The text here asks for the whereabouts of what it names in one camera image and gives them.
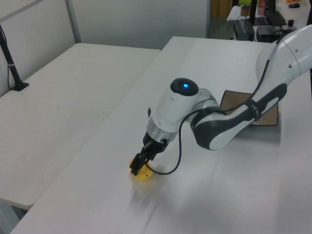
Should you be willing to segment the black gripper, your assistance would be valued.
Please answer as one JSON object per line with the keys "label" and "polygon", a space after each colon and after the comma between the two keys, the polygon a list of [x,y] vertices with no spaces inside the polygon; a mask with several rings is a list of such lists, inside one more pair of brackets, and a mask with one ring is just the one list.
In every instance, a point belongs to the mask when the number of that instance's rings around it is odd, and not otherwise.
{"label": "black gripper", "polygon": [[134,176],[137,176],[141,170],[148,169],[146,163],[153,161],[155,156],[164,152],[168,145],[169,141],[167,139],[162,138],[160,142],[158,142],[152,139],[146,132],[143,137],[142,153],[136,154],[130,163],[129,167],[131,169],[131,173]]}

